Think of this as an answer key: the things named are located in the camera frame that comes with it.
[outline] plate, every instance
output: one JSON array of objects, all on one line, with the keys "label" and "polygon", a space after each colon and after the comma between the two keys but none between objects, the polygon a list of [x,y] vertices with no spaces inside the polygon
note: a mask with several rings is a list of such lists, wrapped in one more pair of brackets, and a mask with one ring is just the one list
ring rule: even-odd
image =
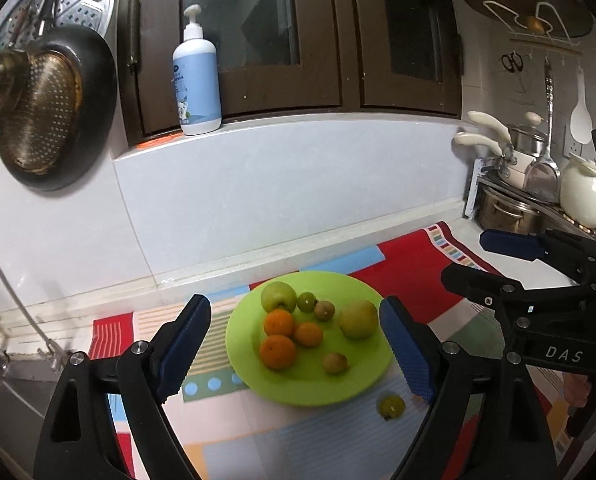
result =
[{"label": "plate", "polygon": [[[313,292],[319,300],[335,305],[333,319],[320,322],[313,314],[305,314],[297,307],[296,321],[316,322],[324,332],[324,340],[317,348],[297,345],[294,364],[275,372],[267,368],[258,355],[260,343],[267,337],[262,328],[266,312],[260,303],[260,294],[270,282],[284,282],[296,294]],[[236,374],[255,393],[267,399],[294,406],[323,406],[350,399],[366,390],[387,370],[393,353],[380,330],[360,341],[348,340],[337,326],[337,318],[345,304],[354,300],[368,300],[376,307],[382,297],[369,285],[351,276],[322,270],[305,270],[279,276],[258,285],[234,309],[225,336],[227,354]],[[328,375],[322,367],[322,358],[330,352],[347,356],[349,369],[338,376]]]}]

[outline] scissors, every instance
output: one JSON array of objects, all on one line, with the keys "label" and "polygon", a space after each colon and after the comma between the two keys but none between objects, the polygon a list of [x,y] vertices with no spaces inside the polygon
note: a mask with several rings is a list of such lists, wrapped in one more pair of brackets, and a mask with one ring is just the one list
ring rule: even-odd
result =
[{"label": "scissors", "polygon": [[522,70],[524,70],[524,61],[522,61],[522,56],[515,51],[511,54],[504,54],[500,58],[500,61],[502,62],[504,69],[512,74],[516,72],[522,72]]}]

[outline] window handle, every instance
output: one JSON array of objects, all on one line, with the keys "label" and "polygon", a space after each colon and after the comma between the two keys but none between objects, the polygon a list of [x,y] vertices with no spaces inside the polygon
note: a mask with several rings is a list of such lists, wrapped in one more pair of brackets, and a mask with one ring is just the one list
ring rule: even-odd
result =
[{"label": "window handle", "polygon": [[140,64],[140,0],[129,0],[127,20],[127,30],[129,31],[127,65],[138,70]]}]

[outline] colorful patchwork tablecloth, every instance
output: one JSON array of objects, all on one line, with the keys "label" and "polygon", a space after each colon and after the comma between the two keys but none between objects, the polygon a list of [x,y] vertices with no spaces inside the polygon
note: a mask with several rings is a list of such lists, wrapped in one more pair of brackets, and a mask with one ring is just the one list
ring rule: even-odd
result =
[{"label": "colorful patchwork tablecloth", "polygon": [[[440,275],[451,261],[497,272],[462,246],[444,223],[377,246],[309,267],[349,274],[382,296],[395,294],[418,322],[428,323],[438,338],[451,339],[471,354],[500,357],[504,342],[491,310],[447,292]],[[266,400],[238,377],[229,364],[225,330],[238,301],[257,283],[209,295],[213,317],[209,332],[180,392],[165,403],[175,434],[204,480],[382,480],[404,457],[427,412],[412,395],[393,363],[377,384],[354,399],[324,408],[296,408]],[[97,320],[89,355],[118,355],[134,340],[149,340],[183,305],[142,310]],[[548,372],[546,382],[561,387]],[[406,402],[403,416],[386,422],[376,404],[394,392]],[[556,448],[562,439],[562,412],[538,390]],[[481,399],[468,408],[458,445],[444,475],[456,478],[476,429]],[[130,436],[122,402],[110,396],[120,444],[131,473],[148,475]],[[567,443],[561,443],[564,451]]]}]

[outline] white saucepan handle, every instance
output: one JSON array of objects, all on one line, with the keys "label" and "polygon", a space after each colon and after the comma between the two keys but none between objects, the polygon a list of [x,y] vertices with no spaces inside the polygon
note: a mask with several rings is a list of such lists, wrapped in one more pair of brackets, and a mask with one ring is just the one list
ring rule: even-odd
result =
[{"label": "white saucepan handle", "polygon": [[502,156],[502,148],[500,144],[495,142],[493,139],[489,139],[481,134],[473,134],[471,132],[459,132],[453,137],[453,141],[456,144],[462,144],[463,146],[486,146],[494,152],[496,156]]},{"label": "white saucepan handle", "polygon": [[492,115],[486,114],[484,112],[467,112],[466,116],[468,117],[468,120],[474,124],[493,128],[505,143],[511,142],[509,129]]}]

